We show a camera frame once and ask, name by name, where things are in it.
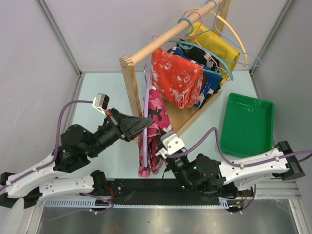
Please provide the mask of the pink camouflage trousers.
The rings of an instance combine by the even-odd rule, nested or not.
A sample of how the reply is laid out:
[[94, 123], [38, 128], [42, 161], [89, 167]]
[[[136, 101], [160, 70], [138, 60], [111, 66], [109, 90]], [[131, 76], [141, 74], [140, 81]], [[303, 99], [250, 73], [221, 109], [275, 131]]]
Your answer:
[[138, 140], [138, 175], [140, 177], [158, 174], [164, 164], [164, 160], [156, 156], [157, 140], [173, 129], [164, 101], [154, 86], [149, 88], [148, 117], [153, 119], [154, 123], [147, 127], [147, 139], [144, 140], [143, 134], [141, 134]]

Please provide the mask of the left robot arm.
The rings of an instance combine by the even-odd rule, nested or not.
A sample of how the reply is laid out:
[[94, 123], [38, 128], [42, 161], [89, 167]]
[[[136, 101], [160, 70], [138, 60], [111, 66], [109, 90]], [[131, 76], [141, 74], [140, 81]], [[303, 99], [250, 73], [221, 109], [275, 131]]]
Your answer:
[[126, 142], [134, 140], [154, 122], [150, 117], [133, 117], [112, 108], [106, 111], [103, 124], [93, 133], [81, 125], [71, 125], [61, 134], [61, 145], [57, 150], [33, 168], [18, 174], [4, 172], [0, 175], [0, 184], [4, 189], [0, 205], [12, 208], [22, 198], [27, 209], [55, 194], [104, 194], [108, 183], [101, 171], [74, 180], [59, 180], [58, 177], [87, 166], [92, 158], [119, 139]]

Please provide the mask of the purple hanger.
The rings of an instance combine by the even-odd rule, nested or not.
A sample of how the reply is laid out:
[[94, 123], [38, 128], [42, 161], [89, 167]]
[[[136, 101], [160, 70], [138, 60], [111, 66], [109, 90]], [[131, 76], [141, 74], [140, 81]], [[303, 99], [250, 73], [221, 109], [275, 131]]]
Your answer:
[[[143, 108], [143, 116], [145, 118], [148, 117], [148, 105], [149, 105], [149, 92], [151, 87], [151, 69], [148, 68], [147, 65], [144, 66], [144, 79], [146, 82], [145, 94], [144, 94], [144, 108]], [[142, 137], [142, 150], [143, 150], [143, 166], [145, 168], [148, 167], [148, 159], [147, 159], [147, 140], [148, 140], [148, 130], [145, 128], [143, 130]]]

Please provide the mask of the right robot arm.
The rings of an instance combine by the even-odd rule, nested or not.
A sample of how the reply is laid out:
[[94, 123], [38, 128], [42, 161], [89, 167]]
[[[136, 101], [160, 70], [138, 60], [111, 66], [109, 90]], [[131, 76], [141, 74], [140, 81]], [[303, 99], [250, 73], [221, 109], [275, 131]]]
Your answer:
[[233, 196], [265, 179], [288, 181], [305, 176], [287, 141], [277, 143], [268, 152], [234, 161], [215, 160], [203, 154], [189, 161], [186, 152], [178, 152], [182, 156], [173, 157], [162, 148], [156, 156], [166, 162], [182, 189], [206, 195]]

